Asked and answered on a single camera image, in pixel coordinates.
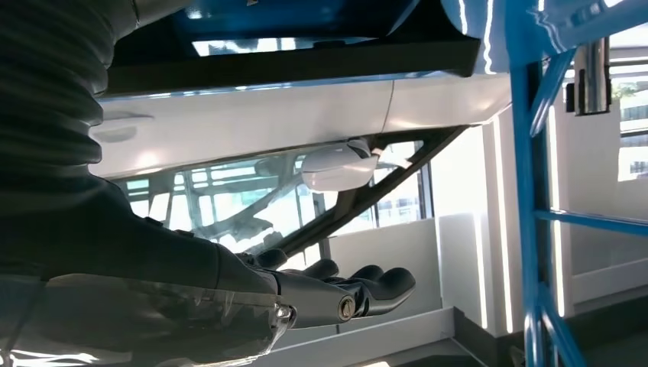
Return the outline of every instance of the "blue scaffolding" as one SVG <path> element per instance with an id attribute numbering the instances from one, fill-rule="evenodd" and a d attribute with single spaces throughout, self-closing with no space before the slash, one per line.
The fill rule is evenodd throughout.
<path id="1" fill-rule="evenodd" d="M 558 356 L 568 367 L 585 366 L 585 360 L 554 303 L 552 264 L 548 260 L 552 259 L 550 222 L 557 220 L 648 235 L 648 222 L 645 221 L 550 208 L 546 132 L 543 127 L 574 55 L 574 50 L 568 50 L 552 57 L 544 73 L 541 63 L 515 67 L 510 71 L 522 248 L 524 342 L 528 367 L 558 365 Z"/>

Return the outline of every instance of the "black robotic glove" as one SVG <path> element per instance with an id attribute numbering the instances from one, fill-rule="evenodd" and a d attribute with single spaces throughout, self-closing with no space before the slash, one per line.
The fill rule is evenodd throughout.
<path id="1" fill-rule="evenodd" d="M 344 323 L 354 317 L 388 313 L 400 306 L 414 291 L 416 280 L 403 268 L 387 272 L 377 265 L 367 265 L 350 278 L 338 277 L 337 264 L 322 259 L 303 271 L 276 271 L 287 260 L 279 249 L 257 257 L 239 255 L 258 274 L 267 277 L 283 302 L 293 308 L 293 328 Z"/>

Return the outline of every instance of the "black beam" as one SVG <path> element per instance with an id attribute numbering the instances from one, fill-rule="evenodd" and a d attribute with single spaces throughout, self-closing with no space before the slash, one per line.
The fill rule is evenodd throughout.
<path id="1" fill-rule="evenodd" d="M 102 98 L 448 71 L 470 76 L 480 41 L 372 42 L 113 67 Z"/>

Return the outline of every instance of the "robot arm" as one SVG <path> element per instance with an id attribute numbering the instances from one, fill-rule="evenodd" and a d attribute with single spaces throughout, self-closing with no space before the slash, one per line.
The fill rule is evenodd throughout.
<path id="1" fill-rule="evenodd" d="M 89 325 L 91 320 L 103 321 L 106 327 L 115 325 L 90 312 L 106 310 L 107 303 L 98 299 L 111 293 L 98 293 L 95 280 L 88 283 L 74 278 L 70 282 L 66 278 L 70 274 L 121 279 L 117 285 L 106 286 L 121 292 L 115 291 L 112 300 L 132 294 L 131 288 L 122 287 L 124 280 L 215 292 L 222 295 L 223 303 L 218 304 L 221 316 L 228 314 L 224 310 L 233 294 L 256 294 L 259 299 L 272 300 L 270 306 L 286 307 L 280 308 L 281 315 L 271 317 L 289 320 L 286 327 L 332 325 L 386 313 L 412 293 L 415 281 L 400 268 L 383 273 L 369 266 L 343 279 L 336 277 L 337 267 L 330 261 L 301 272 L 272 270 L 276 264 L 267 266 L 249 256 L 243 256 L 242 261 L 220 245 L 137 217 L 115 185 L 88 172 L 88 164 L 101 160 L 101 149 L 89 138 L 88 130 L 102 121 L 102 110 L 94 96 L 107 86 L 105 69 L 111 63 L 115 42 L 188 2 L 20 0 L 3 2 L 0 7 L 0 272 L 39 279 L 49 292 L 42 298 L 44 306 L 38 291 L 35 298 L 29 298 L 36 308 L 21 304 L 10 309 L 13 313 L 1 313 L 4 355 L 0 358 L 9 360 L 7 353 L 12 353 L 16 342 L 25 345 L 16 337 L 24 335 L 25 330 L 39 337 L 50 336 L 57 343 L 65 339 L 67 343 L 91 346 L 92 337 L 75 334 L 85 330 L 79 325 Z M 72 292 L 79 289 L 87 292 Z M 135 300 L 140 300 L 141 293 L 137 295 Z M 164 308 L 164 312 L 148 310 L 156 304 L 148 300 L 118 302 L 121 306 L 115 308 L 123 311 L 117 313 L 122 317 L 119 320 L 130 320 L 148 330 L 142 334 L 144 339 L 135 338 L 127 343 L 129 347 L 121 348 L 118 338 L 107 333 L 97 343 L 107 340 L 110 348 L 106 348 L 111 352 L 138 349 L 148 356 L 172 350 L 171 346 L 189 348 L 207 341 L 213 349 L 216 338 L 231 347 L 228 351 L 238 350 L 235 354 L 240 356 L 256 347 L 251 343 L 255 336 L 245 339 L 245 328 L 265 330 L 270 326 L 271 334 L 277 334 L 276 320 L 267 323 L 266 318 L 264 325 L 253 325 L 259 320 L 259 304 L 243 307 L 254 311 L 245 313 L 247 316 L 241 313 L 238 319 L 221 322 L 220 329 L 210 329 L 203 324 L 196 326 L 206 317 L 206 310 L 200 307 L 181 307 L 180 313 L 177 307 L 171 307 L 171 311 Z M 193 299 L 196 305 L 201 300 Z M 2 302 L 7 301 L 0 301 L 0 306 L 6 306 Z M 74 311 L 73 305 L 80 310 Z M 61 312 L 66 316 L 56 317 Z M 67 326 L 72 320 L 78 322 L 76 328 Z M 119 334 L 120 330 L 115 329 L 116 335 L 140 335 Z M 194 360 L 209 362 L 210 358 Z"/>

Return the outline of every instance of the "white panel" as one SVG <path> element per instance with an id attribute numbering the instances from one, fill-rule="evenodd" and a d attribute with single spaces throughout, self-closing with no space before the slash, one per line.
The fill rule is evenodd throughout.
<path id="1" fill-rule="evenodd" d="M 483 132 L 470 128 L 432 159 L 432 186 L 443 306 L 496 334 Z"/>
<path id="2" fill-rule="evenodd" d="M 390 93 L 391 82 L 384 81 L 107 102 L 106 114 L 154 119 L 133 120 L 137 134 L 130 140 L 102 143 L 103 161 L 91 171 L 133 174 L 377 133 Z M 117 125 L 107 121 L 101 129 L 111 123 Z"/>
<path id="3" fill-rule="evenodd" d="M 508 74 L 397 80 L 384 131 L 484 122 L 509 103 Z"/>
<path id="4" fill-rule="evenodd" d="M 385 271 L 405 268 L 416 279 L 416 290 L 395 311 L 352 320 L 340 325 L 341 332 L 441 308 L 433 219 L 341 235 L 331 238 L 329 243 L 331 257 L 338 263 L 342 277 L 351 276 L 363 266 L 373 264 Z"/>
<path id="5" fill-rule="evenodd" d="M 578 274 L 573 278 L 575 304 L 648 284 L 648 259 Z"/>
<path id="6" fill-rule="evenodd" d="M 275 349 L 269 355 L 259 358 L 253 366 L 343 367 L 448 339 L 454 335 L 453 310 L 443 309 Z"/>

